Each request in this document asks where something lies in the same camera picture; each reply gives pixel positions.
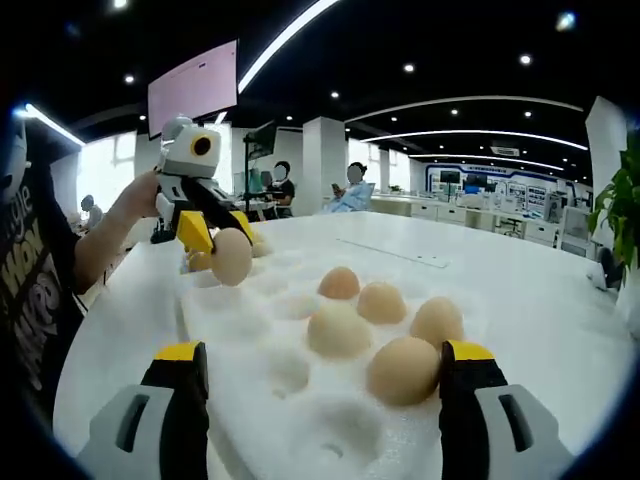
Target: white foam egg tray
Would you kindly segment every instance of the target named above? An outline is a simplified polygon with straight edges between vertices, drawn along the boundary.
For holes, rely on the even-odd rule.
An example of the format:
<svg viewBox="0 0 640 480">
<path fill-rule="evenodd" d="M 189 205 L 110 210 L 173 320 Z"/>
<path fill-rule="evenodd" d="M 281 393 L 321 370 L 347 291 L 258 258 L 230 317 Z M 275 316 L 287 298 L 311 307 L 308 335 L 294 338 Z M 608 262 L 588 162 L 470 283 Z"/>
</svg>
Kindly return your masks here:
<svg viewBox="0 0 640 480">
<path fill-rule="evenodd" d="M 306 338 L 310 314 L 335 301 L 317 289 L 336 266 L 351 268 L 361 288 L 391 283 L 407 304 L 400 324 L 369 324 L 371 347 L 347 361 L 320 357 Z M 210 436 L 232 478 L 441 478 L 437 392 L 420 405 L 389 408 L 365 388 L 375 353 L 408 335 L 431 297 L 453 300 L 466 338 L 482 343 L 486 305 L 432 274 L 425 265 L 338 245 L 254 259 L 250 276 L 235 288 L 215 286 L 209 272 L 192 274 L 194 288 L 182 297 L 184 321 L 189 338 L 207 346 Z M 357 297 L 349 302 L 355 306 Z"/>
</svg>

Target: potted plant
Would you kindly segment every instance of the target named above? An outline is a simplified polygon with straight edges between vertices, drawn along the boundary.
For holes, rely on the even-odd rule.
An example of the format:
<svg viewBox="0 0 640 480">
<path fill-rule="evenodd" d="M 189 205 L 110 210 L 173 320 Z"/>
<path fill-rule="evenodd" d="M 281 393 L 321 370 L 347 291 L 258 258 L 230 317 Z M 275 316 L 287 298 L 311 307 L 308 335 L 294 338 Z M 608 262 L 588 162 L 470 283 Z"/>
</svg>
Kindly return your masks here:
<svg viewBox="0 0 640 480">
<path fill-rule="evenodd" d="M 614 234 L 613 253 L 625 265 L 616 310 L 640 337 L 640 135 L 629 133 L 627 150 L 620 152 L 620 170 L 596 198 L 589 230 L 607 222 Z"/>
</svg>

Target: small robot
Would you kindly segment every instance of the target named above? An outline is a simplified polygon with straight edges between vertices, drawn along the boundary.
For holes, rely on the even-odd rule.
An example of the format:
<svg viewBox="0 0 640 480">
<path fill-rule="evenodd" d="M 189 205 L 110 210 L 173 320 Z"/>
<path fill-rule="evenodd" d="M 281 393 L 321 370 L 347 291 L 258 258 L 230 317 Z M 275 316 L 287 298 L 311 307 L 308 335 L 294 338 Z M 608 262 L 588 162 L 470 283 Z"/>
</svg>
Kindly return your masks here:
<svg viewBox="0 0 640 480">
<path fill-rule="evenodd" d="M 185 116 L 162 129 L 156 208 L 188 252 L 211 256 L 211 269 L 235 286 L 251 270 L 253 233 L 244 213 L 213 180 L 220 135 Z"/>
</svg>

